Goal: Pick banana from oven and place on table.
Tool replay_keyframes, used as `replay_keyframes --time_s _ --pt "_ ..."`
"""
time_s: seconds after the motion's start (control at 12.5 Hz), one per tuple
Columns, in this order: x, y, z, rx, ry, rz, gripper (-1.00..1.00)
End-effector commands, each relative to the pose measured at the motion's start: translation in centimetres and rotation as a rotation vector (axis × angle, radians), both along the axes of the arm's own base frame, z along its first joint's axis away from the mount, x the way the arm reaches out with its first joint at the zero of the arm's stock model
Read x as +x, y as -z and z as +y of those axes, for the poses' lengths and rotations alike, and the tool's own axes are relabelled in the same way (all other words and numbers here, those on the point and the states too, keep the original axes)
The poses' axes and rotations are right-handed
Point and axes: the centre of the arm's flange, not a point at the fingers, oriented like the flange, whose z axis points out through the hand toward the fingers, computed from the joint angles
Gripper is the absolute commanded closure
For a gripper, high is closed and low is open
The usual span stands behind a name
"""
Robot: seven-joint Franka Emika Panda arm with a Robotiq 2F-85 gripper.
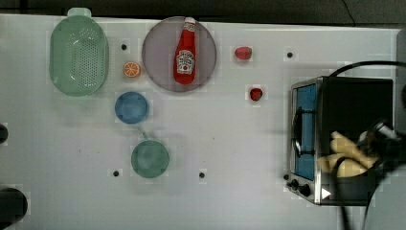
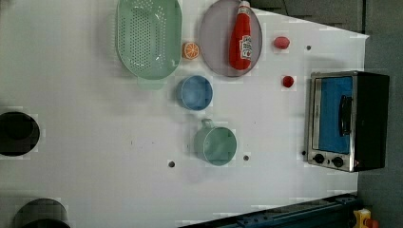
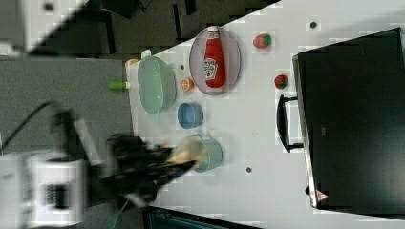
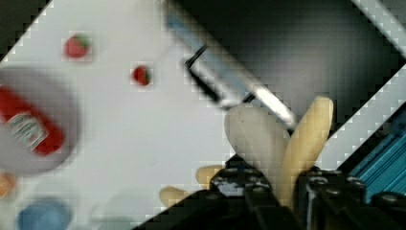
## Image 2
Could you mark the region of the black round robot base lower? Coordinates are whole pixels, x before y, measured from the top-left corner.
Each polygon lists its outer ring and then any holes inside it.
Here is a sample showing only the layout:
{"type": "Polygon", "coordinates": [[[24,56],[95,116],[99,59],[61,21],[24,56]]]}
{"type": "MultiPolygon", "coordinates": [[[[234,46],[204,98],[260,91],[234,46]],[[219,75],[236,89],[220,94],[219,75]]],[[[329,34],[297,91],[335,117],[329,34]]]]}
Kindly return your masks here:
{"type": "Polygon", "coordinates": [[[35,199],[22,206],[12,228],[71,228],[67,209],[55,199],[35,199]]]}

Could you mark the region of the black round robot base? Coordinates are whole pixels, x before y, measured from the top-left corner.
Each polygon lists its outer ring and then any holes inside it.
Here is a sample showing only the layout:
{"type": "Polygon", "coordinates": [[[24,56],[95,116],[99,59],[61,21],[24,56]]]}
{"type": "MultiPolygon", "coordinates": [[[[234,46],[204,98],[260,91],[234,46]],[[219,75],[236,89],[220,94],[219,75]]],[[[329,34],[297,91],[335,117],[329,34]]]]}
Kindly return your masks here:
{"type": "Polygon", "coordinates": [[[38,123],[29,115],[12,111],[0,116],[0,154],[8,157],[23,156],[40,139],[38,123]]]}

